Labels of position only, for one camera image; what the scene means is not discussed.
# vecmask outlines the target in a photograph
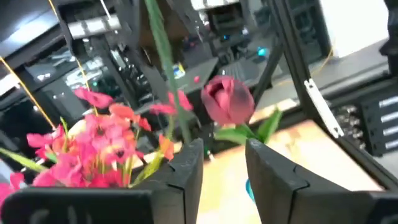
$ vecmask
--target table surface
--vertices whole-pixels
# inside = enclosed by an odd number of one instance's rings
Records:
[[[176,79],[178,89],[183,90],[186,94],[197,89],[203,88],[210,78],[211,73],[218,63],[218,58],[214,57],[185,71],[185,75]],[[199,82],[195,83],[194,78],[199,76]]]
[[[382,190],[313,121],[275,133],[268,145],[348,190]],[[213,162],[205,162],[197,223],[261,223],[257,208],[246,193],[247,179],[244,146],[221,152]]]

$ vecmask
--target orange cable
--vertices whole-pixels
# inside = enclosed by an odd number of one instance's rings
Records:
[[[36,101],[36,99],[34,98],[34,96],[32,95],[32,93],[27,89],[25,83],[18,77],[18,75],[13,71],[13,69],[8,65],[8,63],[2,58],[0,57],[1,62],[6,66],[7,70],[9,71],[9,73],[13,74],[15,77],[17,77],[17,79],[19,80],[19,83],[21,84],[21,86],[23,87],[23,89],[25,90],[25,92],[29,95],[29,98],[33,101],[33,103],[36,105],[36,107],[39,109],[39,111],[42,113],[42,115],[44,116],[44,118],[47,120],[47,122],[51,125],[51,127],[53,129],[55,129],[55,125],[53,124],[53,122],[51,121],[51,119],[49,118],[49,116],[47,116],[47,114],[44,112],[43,108],[39,105],[39,103]]]
[[[58,14],[57,14],[57,12],[55,10],[55,7],[54,7],[54,4],[53,4],[52,0],[49,0],[49,3],[50,3],[52,11],[54,12],[55,16],[57,17],[57,19],[59,21],[60,19],[59,19]],[[76,59],[77,65],[78,65],[78,67],[80,69],[81,75],[83,76],[83,79],[85,80],[85,84],[86,84],[87,90],[90,90],[90,86],[88,85],[88,79],[87,79],[85,70],[81,66],[81,63],[80,63],[79,59],[77,59],[77,58],[75,58],[75,59]],[[93,106],[93,108],[94,108],[95,115],[98,115],[97,108],[95,106]]]

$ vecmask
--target orange flower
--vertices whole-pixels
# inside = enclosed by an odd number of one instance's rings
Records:
[[[159,136],[160,151],[164,154],[164,157],[168,160],[174,158],[174,144],[163,135]]]

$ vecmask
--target electronic equipment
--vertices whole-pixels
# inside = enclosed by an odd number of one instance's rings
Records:
[[[257,80],[258,76],[260,75],[257,65],[250,60],[246,60],[245,58],[222,67],[220,71],[220,75],[232,76],[243,83],[250,82],[251,80]]]
[[[398,39],[396,30],[398,20],[395,1],[385,0],[389,10],[389,40],[381,47],[380,53],[388,57],[389,72],[398,72]],[[372,156],[381,157],[385,153],[398,150],[398,90],[396,86],[383,89],[382,92],[370,92],[357,99],[355,105],[342,107],[345,114],[337,114],[345,133],[352,135],[359,144]]]
[[[165,31],[170,42],[172,58],[175,63],[183,61],[181,53],[183,39],[190,35],[189,30],[179,17],[179,14],[173,10],[167,1],[157,1],[160,11],[164,18]],[[148,10],[145,4],[141,4],[141,34],[139,45],[146,51],[149,63],[162,70],[159,54],[155,45],[152,30],[149,24]]]
[[[240,2],[207,9],[211,30],[220,37],[241,33],[245,20]]]
[[[332,111],[346,136],[350,136],[356,146],[361,150],[366,149],[363,133],[361,113],[356,105],[339,107]]]
[[[203,152],[201,139],[184,145],[172,161],[131,189],[22,189],[5,200],[2,223],[196,223]]]
[[[262,223],[398,223],[395,192],[351,192],[257,140],[246,143],[246,165]]]

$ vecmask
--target red tulip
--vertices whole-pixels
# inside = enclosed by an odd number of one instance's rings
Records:
[[[254,112],[254,100],[243,83],[229,76],[217,76],[201,91],[209,116],[220,125],[244,124]]]
[[[80,99],[87,100],[91,105],[99,109],[104,109],[113,102],[112,97],[106,94],[89,91],[83,87],[75,90],[75,95]]]

